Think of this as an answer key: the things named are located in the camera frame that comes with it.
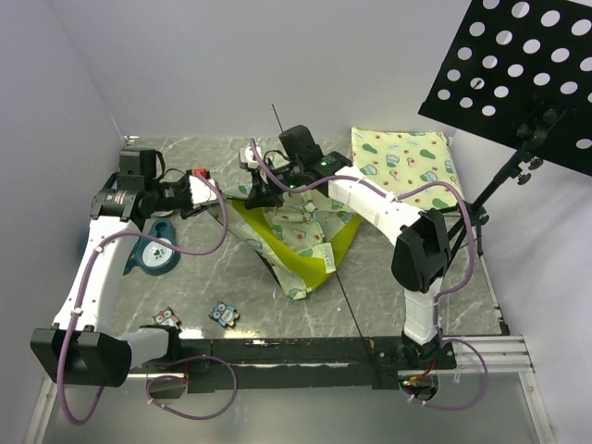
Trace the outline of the green patterned pet tent fabric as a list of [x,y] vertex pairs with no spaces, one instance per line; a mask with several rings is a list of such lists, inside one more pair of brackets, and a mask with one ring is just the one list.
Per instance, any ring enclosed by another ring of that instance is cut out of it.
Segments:
[[323,244],[317,217],[329,216],[341,202],[323,196],[319,191],[286,193],[281,207],[244,207],[251,187],[247,184],[223,191],[228,212],[228,229],[248,244],[270,269],[284,294],[294,300],[306,298],[333,275],[349,250],[362,218],[345,205],[338,212],[337,227],[346,222],[339,241],[349,246],[338,248],[334,265],[332,245]]

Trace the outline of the black tent pole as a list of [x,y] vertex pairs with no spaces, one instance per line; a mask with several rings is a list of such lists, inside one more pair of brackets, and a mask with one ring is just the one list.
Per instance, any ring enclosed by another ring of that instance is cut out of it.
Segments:
[[[277,119],[277,123],[279,125],[279,128],[281,130],[281,133],[283,131],[285,131],[281,125],[281,122],[279,120],[278,117],[278,113],[277,110],[275,108],[274,105],[271,105],[272,109],[274,111],[275,117]],[[291,193],[295,193],[296,191],[302,191],[302,192],[307,192],[308,190],[310,191],[319,191],[322,193],[323,196],[328,197],[328,182],[319,182],[317,183],[317,181],[313,182],[312,184],[305,186],[305,187],[300,187],[297,189],[293,189],[293,190],[289,190]],[[333,252],[333,259],[334,259],[334,265],[338,264],[338,248],[344,246],[345,249],[348,249],[349,246],[345,245],[344,241],[340,241],[337,238],[338,234],[345,234],[345,227],[347,225],[346,222],[342,222],[341,225],[339,226],[339,229],[337,227],[337,216],[338,216],[338,212],[345,212],[344,207],[345,204],[344,203],[338,203],[337,204],[338,209],[329,213],[329,216],[323,216],[321,215],[320,217],[317,217],[315,219],[315,222],[319,225],[319,227],[322,229],[322,233],[324,235],[324,238],[322,240],[323,244],[329,244],[330,241],[333,241],[333,245],[332,245],[332,252]]]

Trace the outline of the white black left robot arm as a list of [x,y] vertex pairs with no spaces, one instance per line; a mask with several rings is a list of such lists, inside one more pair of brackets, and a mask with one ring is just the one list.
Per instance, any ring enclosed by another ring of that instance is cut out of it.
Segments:
[[120,281],[145,222],[158,212],[192,216],[222,202],[205,171],[164,179],[163,155],[126,148],[119,167],[92,198],[88,241],[72,288],[49,328],[37,328],[31,350],[56,383],[119,387],[131,369],[151,362],[170,372],[182,361],[175,327],[145,325],[117,337],[111,327]]

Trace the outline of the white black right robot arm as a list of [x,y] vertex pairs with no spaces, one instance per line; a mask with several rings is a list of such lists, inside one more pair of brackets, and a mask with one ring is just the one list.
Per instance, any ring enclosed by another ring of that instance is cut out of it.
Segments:
[[265,160],[254,141],[239,151],[240,168],[252,176],[246,208],[281,206],[288,191],[319,191],[377,228],[394,247],[391,272],[404,289],[403,356],[411,367],[428,366],[439,344],[437,298],[450,260],[443,215],[405,203],[346,156],[323,153],[304,125],[283,131],[279,140],[286,155],[283,166]]

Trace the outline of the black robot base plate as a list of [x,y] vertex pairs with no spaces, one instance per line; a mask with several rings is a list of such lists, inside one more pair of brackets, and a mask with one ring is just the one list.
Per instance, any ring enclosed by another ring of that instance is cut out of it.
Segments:
[[230,364],[239,389],[398,389],[406,374],[457,366],[451,345],[420,347],[396,336],[181,342],[182,358],[202,355]]

